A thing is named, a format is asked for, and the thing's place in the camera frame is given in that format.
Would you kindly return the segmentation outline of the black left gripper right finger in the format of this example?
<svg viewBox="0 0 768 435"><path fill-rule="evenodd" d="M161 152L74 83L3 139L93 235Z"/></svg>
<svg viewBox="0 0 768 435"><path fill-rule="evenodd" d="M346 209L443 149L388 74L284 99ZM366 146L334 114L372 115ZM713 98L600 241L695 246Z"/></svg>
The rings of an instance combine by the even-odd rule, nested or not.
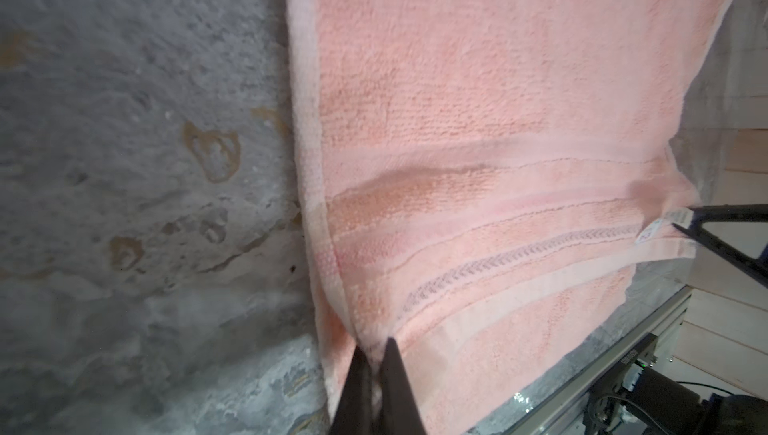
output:
<svg viewBox="0 0 768 435"><path fill-rule="evenodd" d="M426 435L416 400L408 380L404 362L394 338L385 345L379 369L381 409L378 434Z"/></svg>

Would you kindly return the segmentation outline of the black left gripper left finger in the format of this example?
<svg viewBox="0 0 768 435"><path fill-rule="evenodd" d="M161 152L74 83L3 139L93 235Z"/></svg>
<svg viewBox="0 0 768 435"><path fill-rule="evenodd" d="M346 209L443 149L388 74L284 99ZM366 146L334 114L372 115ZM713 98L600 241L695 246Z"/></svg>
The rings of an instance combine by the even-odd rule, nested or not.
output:
<svg viewBox="0 0 768 435"><path fill-rule="evenodd" d="M365 353L356 347L328 434L372 435L374 433L372 396L372 367Z"/></svg>

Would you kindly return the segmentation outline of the pink towel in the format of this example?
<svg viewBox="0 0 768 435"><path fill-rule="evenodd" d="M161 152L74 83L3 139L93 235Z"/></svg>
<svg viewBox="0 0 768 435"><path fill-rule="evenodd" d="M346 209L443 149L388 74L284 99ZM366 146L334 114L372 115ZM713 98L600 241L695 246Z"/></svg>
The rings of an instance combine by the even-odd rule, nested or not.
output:
<svg viewBox="0 0 768 435"><path fill-rule="evenodd" d="M732 0L287 0L296 166L328 410L394 339L430 434L577 348L649 226L699 195L670 147Z"/></svg>

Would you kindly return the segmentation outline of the aluminium front rail frame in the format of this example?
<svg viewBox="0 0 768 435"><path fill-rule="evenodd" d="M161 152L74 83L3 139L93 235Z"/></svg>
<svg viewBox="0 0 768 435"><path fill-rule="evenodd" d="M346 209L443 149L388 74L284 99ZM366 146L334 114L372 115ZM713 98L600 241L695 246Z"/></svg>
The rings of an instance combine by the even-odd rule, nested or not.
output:
<svg viewBox="0 0 768 435"><path fill-rule="evenodd" d="M668 335L692 290L630 286L628 300L577 349L470 429L471 434L587 434L589 390L648 334Z"/></svg>

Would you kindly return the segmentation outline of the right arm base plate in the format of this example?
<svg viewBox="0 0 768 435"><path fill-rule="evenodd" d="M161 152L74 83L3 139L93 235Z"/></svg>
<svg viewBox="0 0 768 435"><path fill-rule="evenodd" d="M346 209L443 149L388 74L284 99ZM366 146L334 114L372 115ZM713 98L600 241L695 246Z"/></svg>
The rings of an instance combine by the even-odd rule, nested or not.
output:
<svg viewBox="0 0 768 435"><path fill-rule="evenodd" d="M646 434L765 434L767 402L715 388L707 396L698 382L674 381L653 368L658 337L646 334L588 391L583 422L587 434L612 434L624 414Z"/></svg>

